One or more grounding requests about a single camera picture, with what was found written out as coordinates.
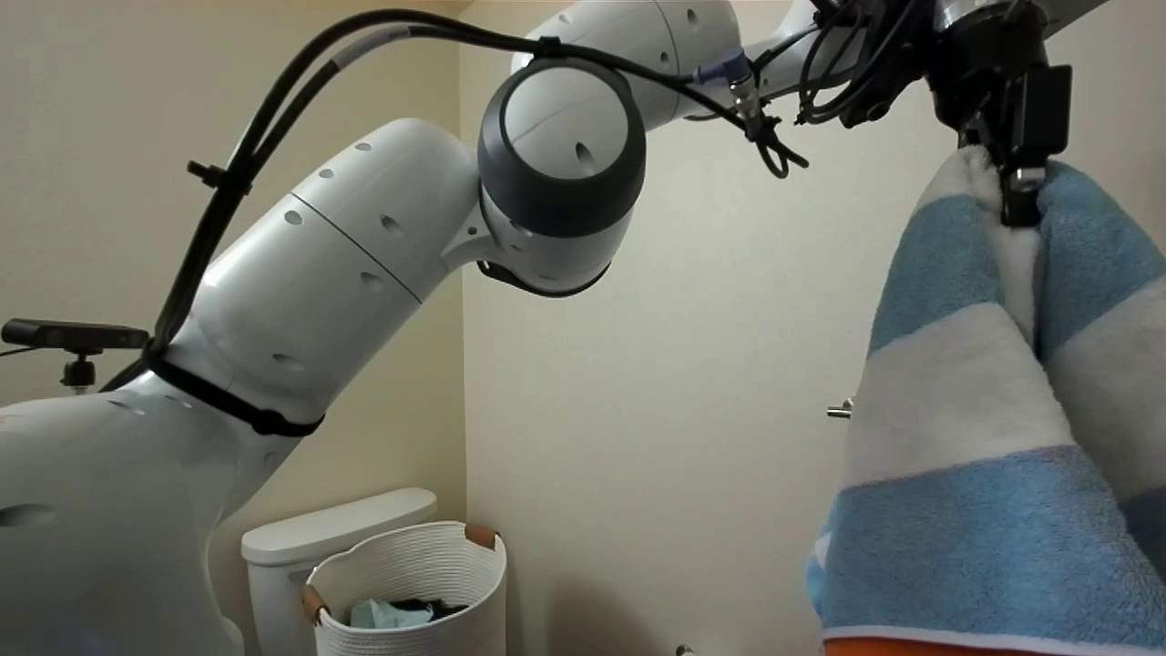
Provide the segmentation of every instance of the white wall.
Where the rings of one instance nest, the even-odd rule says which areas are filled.
[[[0,4],[0,318],[152,326],[206,201],[181,168],[222,163],[275,70],[373,0]],[[239,212],[391,117],[456,128],[447,47],[407,47],[334,82]],[[382,350],[330,418],[211,542],[227,613],[249,620],[249,525],[391,484],[467,505],[460,281]],[[0,406],[58,393],[60,358],[0,362]]]
[[[530,30],[550,0],[482,0]],[[735,4],[750,36],[782,4]],[[1073,149],[1166,237],[1166,4],[1118,0],[1054,44],[1078,67]],[[464,128],[501,76],[464,56]],[[792,130],[773,184],[728,128],[653,135],[639,225],[606,286],[541,304],[467,279],[471,519],[512,546],[526,656],[818,653],[801,565],[895,235],[951,135],[926,88],[858,130]]]

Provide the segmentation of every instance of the wire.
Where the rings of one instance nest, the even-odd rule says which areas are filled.
[[[822,73],[818,73],[815,82],[810,82],[818,47],[830,41],[830,33],[835,33],[839,25],[843,25],[843,21],[835,19],[835,21],[813,41],[813,47],[810,47],[810,56],[806,56],[806,64],[801,64],[801,86],[799,86],[799,101],[801,101],[801,110],[799,110],[799,124],[810,124],[810,117],[818,113],[815,95],[818,95],[822,88],[830,88],[835,82],[846,76],[846,73],[839,73],[839,64],[850,56],[850,47],[856,44],[856,36],[867,33],[862,25],[854,25],[854,30],[846,33],[843,47],[835,50],[835,58],[822,67]]]
[[[871,58],[858,67],[858,73],[839,92],[826,107],[801,107],[799,124],[826,124],[843,117],[871,86],[873,70],[880,70],[886,56],[905,41],[912,21],[922,16],[926,0],[907,0],[907,7],[895,16],[894,30],[879,41]]]
[[[464,41],[460,33],[445,33],[445,30],[414,30],[414,36]],[[628,64],[620,56],[607,56],[598,47],[579,47],[579,44],[558,44],[558,41],[520,41],[520,36],[501,36],[501,33],[472,33],[464,44],[494,47],[494,50],[552,56],[552,58],[583,58],[583,64],[598,64],[606,70],[628,73],[628,76],[642,76],[642,82],[659,86],[673,95],[684,95],[688,101],[702,107],[709,117],[739,128],[750,144],[759,144],[762,163],[776,180],[787,180],[792,163],[810,168],[810,162],[801,155],[795,155],[787,144],[776,139],[781,121],[773,121],[773,117],[743,121],[731,110],[724,110],[720,101],[688,88],[688,76],[663,76],[663,73],[639,67],[639,64]]]
[[[606,70],[628,73],[628,76],[642,76],[648,86],[659,86],[673,95],[692,98],[697,107],[709,110],[716,121],[728,121],[739,130],[750,130],[747,121],[739,121],[731,110],[724,110],[720,101],[698,95],[688,88],[684,76],[663,76],[648,67],[615,58],[607,50],[595,50],[595,47],[577,47],[577,44],[550,44],[550,41],[520,41],[520,36],[505,36],[505,33],[487,33],[487,30],[407,30],[402,36],[431,36],[431,41],[456,41],[456,44],[472,44],[472,47],[492,47],[492,50],[527,50],[527,56],[552,56],[552,58],[583,58],[583,64],[598,64]],[[340,67],[324,67],[317,70],[317,76],[292,98],[292,110],[279,117],[279,124],[269,130],[269,139],[263,144],[263,156],[254,156],[254,163],[263,168],[264,156],[273,155],[273,146],[292,130],[294,117],[308,107],[308,98],[340,73]]]
[[[330,76],[340,76],[340,67],[329,64],[320,67],[301,92],[288,101],[283,117],[269,128],[269,135],[263,139],[263,146],[250,156],[250,168],[264,168],[264,162],[275,155],[275,146],[288,139],[288,130],[294,128],[294,121],[307,113],[307,107],[330,86]]]
[[[754,67],[754,76],[764,73],[764,67],[773,67],[781,56],[787,56],[795,44],[801,44],[806,36],[813,36],[815,30],[801,30],[787,41],[781,41],[776,47],[762,50],[750,67]]]

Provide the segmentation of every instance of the black clamp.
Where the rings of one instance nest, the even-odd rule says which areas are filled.
[[[198,398],[198,403],[204,403],[204,406],[211,406],[211,407],[217,407],[217,412],[227,412],[233,418],[249,423],[254,434],[264,434],[264,437],[308,437],[324,423],[324,416],[314,418],[314,423],[292,423],[273,407],[258,407],[258,406],[213,388],[211,378],[200,378],[200,375],[172,364],[164,350],[144,350],[143,364],[155,378],[164,378],[164,384],[179,388],[181,393],[188,393],[188,398]]]
[[[936,117],[991,155],[1001,224],[1039,225],[1049,156],[1069,146],[1070,70],[1047,58],[1047,10],[1032,0],[977,10],[936,36]]]
[[[184,162],[184,172],[192,180],[200,180],[204,188],[211,188],[211,190],[227,190],[233,198],[249,198],[250,194],[250,184],[244,177],[227,172],[227,168]]]
[[[539,36],[530,56],[534,58],[568,58],[568,47],[558,36]]]

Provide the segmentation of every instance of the striped towel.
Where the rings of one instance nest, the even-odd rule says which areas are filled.
[[[1086,177],[922,198],[810,565],[830,656],[1166,656],[1166,265]]]

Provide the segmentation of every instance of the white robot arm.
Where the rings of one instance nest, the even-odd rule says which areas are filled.
[[[1033,4],[1039,25],[1092,4]],[[801,117],[871,121],[928,73],[894,50],[912,10],[945,36],[1008,7],[801,0],[773,44],[743,47],[728,0],[579,0],[534,30],[541,47],[500,88],[478,156],[421,121],[353,144],[213,260],[175,337],[116,389],[0,407],[0,653],[239,653],[204,580],[206,531],[294,450],[269,434],[308,434],[447,273],[482,263],[539,297],[583,293],[642,194],[645,130],[716,113],[792,156],[770,98],[895,73]],[[962,73],[936,73],[936,95],[970,95]]]

